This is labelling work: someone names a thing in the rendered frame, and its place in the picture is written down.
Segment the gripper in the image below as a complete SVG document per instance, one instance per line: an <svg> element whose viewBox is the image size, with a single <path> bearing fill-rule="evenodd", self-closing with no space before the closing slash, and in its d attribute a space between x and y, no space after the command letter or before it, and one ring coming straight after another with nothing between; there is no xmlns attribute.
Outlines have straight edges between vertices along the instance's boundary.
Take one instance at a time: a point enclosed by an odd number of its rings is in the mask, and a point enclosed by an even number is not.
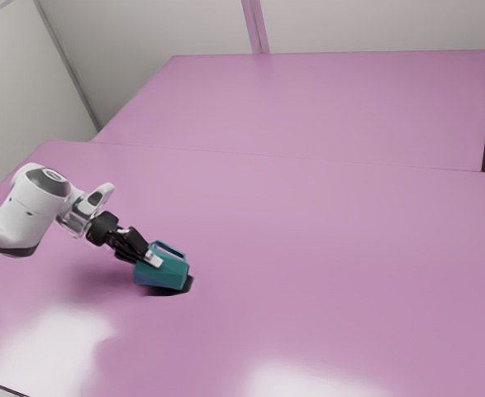
<svg viewBox="0 0 485 397"><path fill-rule="evenodd" d="M125 262L135 264L142 261L154 268L160 268L163 260L149 247L149 243L134 228L118 227L119 218L108 211L97 215L86 232L86 239L94 246L108 245L114 256Z"/></svg>

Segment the teal faceted mug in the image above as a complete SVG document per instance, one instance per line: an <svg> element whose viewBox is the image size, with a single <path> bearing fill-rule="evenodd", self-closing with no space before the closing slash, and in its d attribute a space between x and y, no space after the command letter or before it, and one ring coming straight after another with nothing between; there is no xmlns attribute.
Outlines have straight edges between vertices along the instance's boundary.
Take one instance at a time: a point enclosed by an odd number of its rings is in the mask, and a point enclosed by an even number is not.
<svg viewBox="0 0 485 397"><path fill-rule="evenodd" d="M133 282L136 285L182 290L190 268L185 254L160 240L151 242L149 249L149 258L155 264L137 261L133 270Z"/></svg>

